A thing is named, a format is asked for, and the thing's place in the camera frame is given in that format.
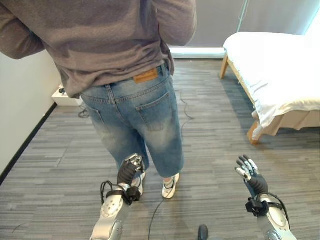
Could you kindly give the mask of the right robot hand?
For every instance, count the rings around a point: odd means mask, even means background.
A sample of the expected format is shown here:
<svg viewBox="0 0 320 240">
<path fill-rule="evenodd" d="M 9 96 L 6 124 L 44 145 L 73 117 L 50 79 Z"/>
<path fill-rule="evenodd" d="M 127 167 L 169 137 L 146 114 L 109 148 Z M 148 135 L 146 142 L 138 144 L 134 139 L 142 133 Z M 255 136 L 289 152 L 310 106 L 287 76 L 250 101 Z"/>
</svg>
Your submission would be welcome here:
<svg viewBox="0 0 320 240">
<path fill-rule="evenodd" d="M 265 178 L 260 174 L 256 163 L 247 155 L 240 155 L 236 161 L 235 171 L 243 179 L 250 195 L 255 198 L 259 194 L 269 192 L 268 184 Z"/>
</svg>

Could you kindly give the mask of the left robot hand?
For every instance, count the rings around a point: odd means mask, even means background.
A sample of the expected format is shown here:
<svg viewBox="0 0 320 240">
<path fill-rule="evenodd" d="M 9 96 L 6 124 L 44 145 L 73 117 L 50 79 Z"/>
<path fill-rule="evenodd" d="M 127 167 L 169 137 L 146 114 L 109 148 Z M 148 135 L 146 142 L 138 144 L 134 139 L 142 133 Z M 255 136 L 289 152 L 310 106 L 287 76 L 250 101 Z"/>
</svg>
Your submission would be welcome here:
<svg viewBox="0 0 320 240">
<path fill-rule="evenodd" d="M 117 184 L 131 185 L 136 174 L 145 172 L 145 164 L 143 157 L 137 153 L 133 153 L 124 159 L 117 174 Z"/>
</svg>

